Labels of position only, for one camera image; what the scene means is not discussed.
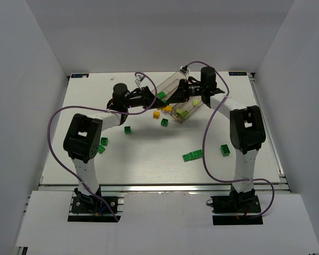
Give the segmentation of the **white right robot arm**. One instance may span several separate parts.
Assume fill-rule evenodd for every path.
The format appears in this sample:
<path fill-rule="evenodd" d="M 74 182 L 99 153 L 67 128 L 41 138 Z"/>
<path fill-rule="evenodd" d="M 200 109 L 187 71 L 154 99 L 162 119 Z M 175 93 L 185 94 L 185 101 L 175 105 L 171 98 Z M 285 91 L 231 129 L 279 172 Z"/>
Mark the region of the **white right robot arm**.
<path fill-rule="evenodd" d="M 187 102 L 200 96 L 202 102 L 220 112 L 230 123 L 230 141 L 236 152 L 236 166 L 231 185 L 230 204 L 240 208 L 254 199 L 254 169 L 257 154 L 266 139 L 261 110 L 258 106 L 245 106 L 229 97 L 230 89 L 217 87 L 218 71 L 210 66 L 200 71 L 200 80 L 184 78 L 175 92 L 166 100 L 168 104 Z"/>

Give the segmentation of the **long yellow lego brick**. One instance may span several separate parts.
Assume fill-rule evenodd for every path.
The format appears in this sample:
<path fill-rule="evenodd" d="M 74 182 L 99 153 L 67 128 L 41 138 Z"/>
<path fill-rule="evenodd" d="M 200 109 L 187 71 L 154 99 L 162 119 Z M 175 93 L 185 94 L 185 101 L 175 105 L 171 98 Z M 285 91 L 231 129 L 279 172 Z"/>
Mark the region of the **long yellow lego brick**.
<path fill-rule="evenodd" d="M 165 111 L 165 112 L 170 112 L 172 110 L 172 106 L 162 107 L 162 108 L 160 108 L 160 110 Z"/>

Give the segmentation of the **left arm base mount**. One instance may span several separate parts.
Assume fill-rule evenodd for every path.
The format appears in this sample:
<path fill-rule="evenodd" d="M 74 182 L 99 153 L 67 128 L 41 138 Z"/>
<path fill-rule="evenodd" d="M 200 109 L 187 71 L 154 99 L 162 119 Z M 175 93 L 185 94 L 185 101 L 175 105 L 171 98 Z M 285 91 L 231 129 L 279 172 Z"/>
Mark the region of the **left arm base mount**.
<path fill-rule="evenodd" d="M 123 212 L 124 197 L 113 195 L 103 196 L 103 199 L 108 203 L 116 218 L 120 220 Z M 81 201 L 75 194 L 72 195 L 68 222 L 117 223 L 107 205 L 101 200 L 98 200 L 98 204 L 92 205 Z"/>

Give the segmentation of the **long green lego plate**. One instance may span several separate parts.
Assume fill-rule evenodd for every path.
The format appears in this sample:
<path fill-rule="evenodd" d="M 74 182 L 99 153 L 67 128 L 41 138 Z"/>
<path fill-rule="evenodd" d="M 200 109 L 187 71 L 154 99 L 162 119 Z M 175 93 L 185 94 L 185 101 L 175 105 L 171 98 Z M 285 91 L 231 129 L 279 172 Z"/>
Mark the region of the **long green lego plate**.
<path fill-rule="evenodd" d="M 189 152 L 187 154 L 182 155 L 183 161 L 188 162 L 196 159 L 200 159 L 203 157 L 203 152 L 201 149 Z"/>

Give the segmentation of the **green rounded lego brick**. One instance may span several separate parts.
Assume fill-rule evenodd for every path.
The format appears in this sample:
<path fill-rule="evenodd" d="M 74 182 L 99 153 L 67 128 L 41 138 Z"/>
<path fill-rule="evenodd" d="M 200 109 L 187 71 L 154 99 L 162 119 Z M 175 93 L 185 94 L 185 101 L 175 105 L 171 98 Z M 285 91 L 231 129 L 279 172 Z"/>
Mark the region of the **green rounded lego brick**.
<path fill-rule="evenodd" d="M 125 134 L 130 134 L 131 133 L 131 127 L 130 126 L 125 126 L 124 127 L 124 133 Z"/>

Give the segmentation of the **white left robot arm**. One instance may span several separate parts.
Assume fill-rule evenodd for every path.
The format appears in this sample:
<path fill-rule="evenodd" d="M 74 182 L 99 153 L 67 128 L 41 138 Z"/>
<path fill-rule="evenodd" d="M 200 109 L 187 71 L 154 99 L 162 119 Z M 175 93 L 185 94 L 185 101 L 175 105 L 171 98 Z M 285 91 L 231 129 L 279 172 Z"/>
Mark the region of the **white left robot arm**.
<path fill-rule="evenodd" d="M 75 114 L 63 142 L 63 148 L 75 166 L 76 174 L 81 178 L 75 194 L 81 204 L 91 212 L 100 210 L 103 202 L 97 197 L 101 196 L 101 189 L 96 178 L 94 158 L 101 146 L 101 132 L 124 124 L 128 109 L 142 106 L 143 108 L 166 107 L 166 103 L 145 86 L 129 91 L 124 83 L 113 87 L 112 99 L 107 104 L 110 112 L 102 112 L 92 117 Z"/>

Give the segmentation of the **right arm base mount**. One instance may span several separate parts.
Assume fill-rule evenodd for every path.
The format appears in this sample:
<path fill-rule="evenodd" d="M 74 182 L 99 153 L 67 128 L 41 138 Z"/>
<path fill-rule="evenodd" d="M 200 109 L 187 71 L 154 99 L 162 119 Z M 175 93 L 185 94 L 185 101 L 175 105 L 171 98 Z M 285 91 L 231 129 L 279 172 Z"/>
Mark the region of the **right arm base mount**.
<path fill-rule="evenodd" d="M 217 195 L 208 199 L 206 205 L 212 208 L 214 226 L 263 225 L 262 216 L 257 216 L 261 213 L 257 195 L 252 201 L 239 206 L 229 195 Z"/>

